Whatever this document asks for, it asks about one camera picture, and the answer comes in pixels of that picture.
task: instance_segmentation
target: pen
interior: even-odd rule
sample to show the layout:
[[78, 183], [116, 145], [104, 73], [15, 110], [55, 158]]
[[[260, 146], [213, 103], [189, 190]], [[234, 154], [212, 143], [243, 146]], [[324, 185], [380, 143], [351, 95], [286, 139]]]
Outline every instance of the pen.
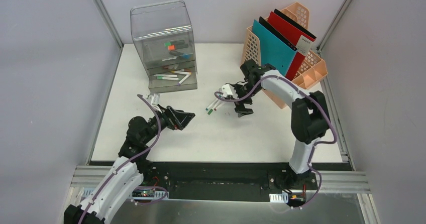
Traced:
[[177, 75], [174, 74], [155, 74], [155, 77], [177, 77]]
[[206, 108], [205, 108], [205, 110], [206, 110], [206, 111], [208, 111], [211, 107], [213, 107], [213, 105], [214, 105], [217, 101], [219, 101], [219, 99], [217, 99], [217, 98], [216, 98], [215, 100], [213, 100], [213, 102], [211, 102], [211, 103], [208, 105], [208, 107], [206, 107]]
[[183, 74], [183, 75], [191, 75], [190, 72], [182, 72], [182, 71], [171, 71], [171, 73]]
[[157, 79], [179, 81], [177, 77], [157, 77]]
[[215, 111], [216, 108], [219, 106], [219, 104], [221, 104], [222, 101], [220, 101], [219, 99], [217, 100], [217, 102], [215, 103], [215, 105], [212, 107]]
[[217, 107], [215, 107], [215, 111], [218, 110], [218, 108], [220, 108], [222, 105], [225, 104], [225, 101], [220, 101], [221, 103], [219, 103], [219, 105]]
[[180, 80], [177, 85], [181, 85], [187, 78], [189, 78], [189, 76], [191, 75], [191, 73], [189, 73], [188, 75], [186, 75], [182, 80]]

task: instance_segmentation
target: gray wall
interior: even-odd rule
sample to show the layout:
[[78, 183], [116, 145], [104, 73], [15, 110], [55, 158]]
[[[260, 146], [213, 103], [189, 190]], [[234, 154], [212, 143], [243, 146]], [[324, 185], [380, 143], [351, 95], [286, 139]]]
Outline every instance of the gray wall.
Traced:
[[354, 0], [324, 50], [382, 223], [426, 223], [426, 0]]
[[[103, 0], [124, 43], [132, 43], [130, 9], [169, 0]], [[309, 30], [320, 42], [343, 0], [184, 0], [196, 42], [242, 43], [246, 28], [275, 8], [301, 2], [310, 11]]]
[[57, 223], [119, 50], [92, 0], [0, 5], [0, 222]]

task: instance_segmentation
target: clear plastic container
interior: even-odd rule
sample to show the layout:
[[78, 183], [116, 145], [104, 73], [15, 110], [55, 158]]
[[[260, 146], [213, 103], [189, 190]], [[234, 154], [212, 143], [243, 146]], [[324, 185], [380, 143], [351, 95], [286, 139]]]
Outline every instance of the clear plastic container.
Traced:
[[[149, 88], [155, 92], [196, 89], [194, 35], [185, 2], [181, 0], [133, 7], [130, 11], [133, 43], [150, 79]], [[158, 80], [154, 74], [172, 70], [194, 69], [193, 81], [176, 83]]]

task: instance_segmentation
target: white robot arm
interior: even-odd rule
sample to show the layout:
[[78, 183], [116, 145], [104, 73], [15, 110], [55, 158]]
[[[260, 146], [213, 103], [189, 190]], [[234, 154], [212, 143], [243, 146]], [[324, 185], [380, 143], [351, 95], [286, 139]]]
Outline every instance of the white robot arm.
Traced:
[[[144, 176], [151, 177], [151, 162], [146, 160], [146, 157], [160, 132], [166, 127], [183, 130], [195, 117], [194, 113], [175, 110], [170, 106], [151, 106], [141, 95], [138, 97], [150, 107], [155, 117], [146, 121], [138, 116], [129, 121], [126, 140], [120, 149], [119, 157], [89, 197], [79, 206], [70, 205], [65, 210], [64, 224], [109, 224], [124, 201], [141, 185]], [[146, 144], [155, 136], [156, 140], [148, 147]]]
[[293, 177], [284, 180], [284, 185], [291, 186], [298, 177], [309, 173], [308, 163], [312, 158], [312, 148], [329, 129], [321, 111], [309, 99], [314, 99], [329, 118], [325, 97], [319, 91], [309, 93], [294, 85], [269, 64], [258, 66], [253, 60], [248, 60], [240, 68], [245, 76], [245, 84], [226, 84], [215, 96], [223, 101], [234, 102], [235, 112], [239, 117], [253, 113], [253, 110], [245, 108], [244, 104], [252, 104], [251, 97], [261, 89], [274, 93], [292, 109], [291, 129], [296, 143], [289, 162], [289, 171]]

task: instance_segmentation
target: marker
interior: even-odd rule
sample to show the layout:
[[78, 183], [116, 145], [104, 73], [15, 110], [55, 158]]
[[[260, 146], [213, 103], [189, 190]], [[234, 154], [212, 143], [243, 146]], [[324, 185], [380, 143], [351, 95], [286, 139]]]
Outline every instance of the marker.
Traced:
[[177, 77], [157, 77], [157, 79], [179, 81]]
[[211, 102], [211, 103], [208, 105], [208, 107], [206, 107], [206, 108], [205, 108], [205, 110], [206, 110], [206, 111], [208, 111], [211, 107], [213, 107], [213, 105], [214, 105], [217, 101], [219, 101], [219, 99], [217, 99], [217, 98], [216, 98], [215, 100], [213, 100], [213, 102]]
[[188, 47], [189, 47], [188, 44], [171, 45], [167, 47], [167, 50], [171, 51], [171, 50], [177, 50], [177, 49], [188, 48]]
[[181, 85], [187, 78], [189, 78], [189, 76], [191, 75], [191, 73], [189, 73], [189, 75], [186, 75], [182, 80], [180, 80], [177, 85]]
[[219, 103], [219, 105], [215, 108], [215, 111], [218, 110], [218, 108], [220, 108], [224, 104], [225, 104], [225, 101], [221, 101], [221, 103]]
[[166, 42], [166, 43], [164, 43], [164, 46], [168, 47], [168, 46], [171, 46], [171, 45], [180, 45], [180, 44], [185, 44], [185, 40], [177, 40], [177, 41]]
[[155, 77], [177, 77], [177, 75], [174, 74], [155, 74]]
[[179, 58], [182, 58], [182, 59], [189, 59], [190, 58], [190, 54], [184, 54], [184, 53], [181, 53], [181, 52], [178, 52], [178, 51], [175, 51], [175, 50], [169, 51], [169, 54], [176, 56], [176, 57], [179, 57]]
[[191, 75], [190, 72], [182, 72], [182, 71], [171, 71], [171, 73], [183, 74], [183, 75]]
[[216, 111], [216, 108], [219, 106], [219, 104], [221, 104], [222, 101], [220, 101], [218, 99], [218, 101], [216, 102], [216, 104], [214, 105], [213, 109]]

